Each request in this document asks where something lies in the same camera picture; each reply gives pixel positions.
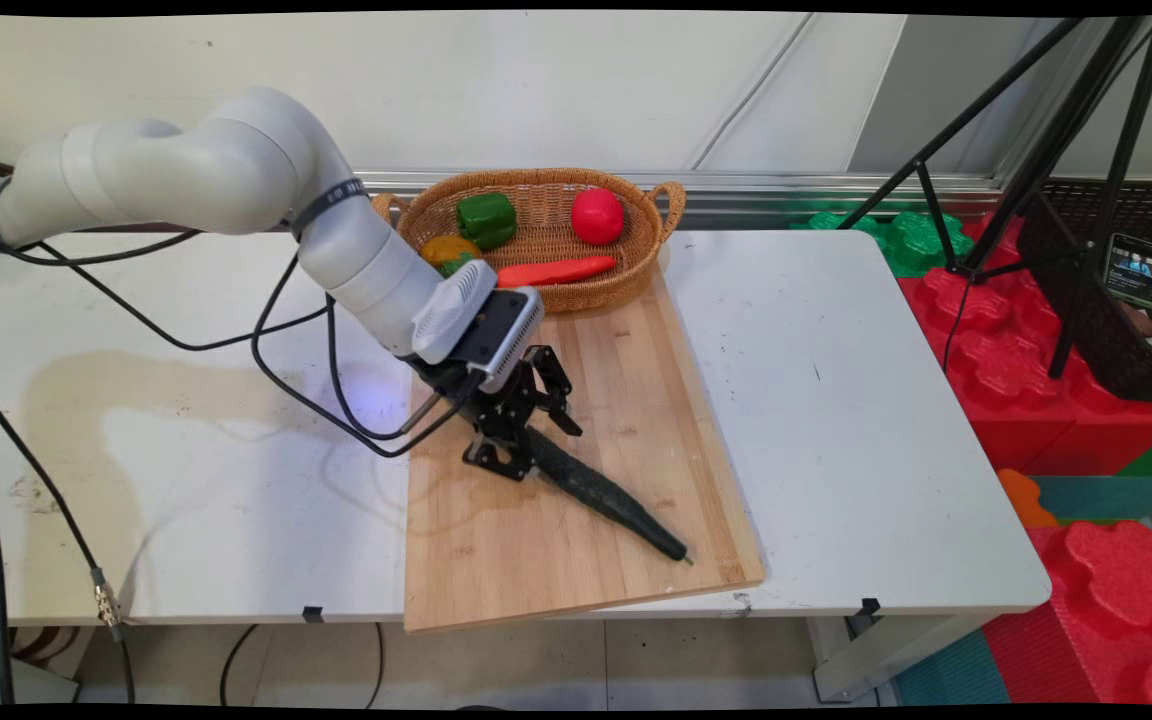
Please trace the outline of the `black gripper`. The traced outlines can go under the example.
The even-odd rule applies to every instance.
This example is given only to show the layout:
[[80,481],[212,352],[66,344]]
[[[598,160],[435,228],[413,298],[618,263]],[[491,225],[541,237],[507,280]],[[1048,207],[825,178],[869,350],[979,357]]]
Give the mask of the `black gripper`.
[[[416,420],[429,414],[430,407],[447,400],[454,404],[460,392],[467,389],[468,366],[462,361],[430,364],[411,355],[411,369],[422,386],[430,389],[429,397],[415,411]],[[538,391],[538,376],[543,391]],[[473,437],[463,462],[488,473],[521,482],[535,470],[538,461],[532,450],[526,419],[540,407],[550,420],[567,435],[579,437],[582,429],[570,415],[568,396],[573,384],[550,344],[532,344],[506,377],[502,388],[495,392],[473,389],[460,414],[472,420]]]

